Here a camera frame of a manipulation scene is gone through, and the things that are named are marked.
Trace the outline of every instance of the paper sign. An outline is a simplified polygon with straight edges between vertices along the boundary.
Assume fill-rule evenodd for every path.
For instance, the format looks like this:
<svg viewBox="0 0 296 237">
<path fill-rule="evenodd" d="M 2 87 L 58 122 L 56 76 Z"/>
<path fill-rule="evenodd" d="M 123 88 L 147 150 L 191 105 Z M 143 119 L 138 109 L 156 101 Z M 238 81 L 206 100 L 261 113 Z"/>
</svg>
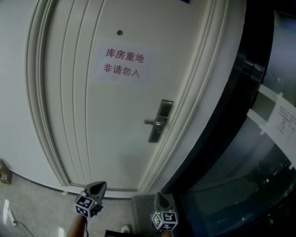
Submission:
<svg viewBox="0 0 296 237">
<path fill-rule="evenodd" d="M 296 108 L 280 95 L 265 132 L 296 168 Z"/>
<path fill-rule="evenodd" d="M 156 53 L 143 45 L 99 39 L 95 57 L 95 81 L 143 84 L 155 71 Z"/>
</svg>

